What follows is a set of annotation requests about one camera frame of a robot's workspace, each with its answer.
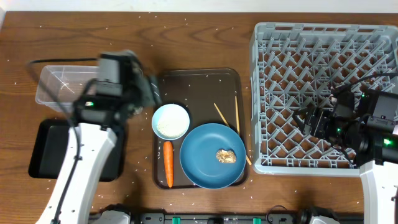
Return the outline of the light blue rice bowl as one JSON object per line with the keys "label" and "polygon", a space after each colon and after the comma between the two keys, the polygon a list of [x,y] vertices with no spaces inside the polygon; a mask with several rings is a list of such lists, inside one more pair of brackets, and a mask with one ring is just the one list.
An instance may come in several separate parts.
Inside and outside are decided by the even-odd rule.
{"label": "light blue rice bowl", "polygon": [[151,125],[157,137],[173,141],[188,131],[190,117],[182,106],[173,103],[166,104],[154,112]]}

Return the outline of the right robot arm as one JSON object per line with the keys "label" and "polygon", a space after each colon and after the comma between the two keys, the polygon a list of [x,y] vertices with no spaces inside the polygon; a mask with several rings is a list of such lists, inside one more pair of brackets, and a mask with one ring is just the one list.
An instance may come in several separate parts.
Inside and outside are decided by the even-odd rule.
{"label": "right robot arm", "polygon": [[355,152],[364,193],[365,223],[397,223],[397,95],[366,90],[332,94],[333,109],[304,108],[292,117],[299,130]]}

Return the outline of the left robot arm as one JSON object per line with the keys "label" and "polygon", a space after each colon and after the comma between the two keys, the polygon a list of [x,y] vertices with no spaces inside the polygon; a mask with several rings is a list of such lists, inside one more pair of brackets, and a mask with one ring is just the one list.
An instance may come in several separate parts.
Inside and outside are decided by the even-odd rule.
{"label": "left robot arm", "polygon": [[103,52],[98,74],[73,102],[65,157],[39,223],[88,223],[104,165],[115,148],[115,130],[144,108],[160,104],[155,78],[144,74],[131,50]]}

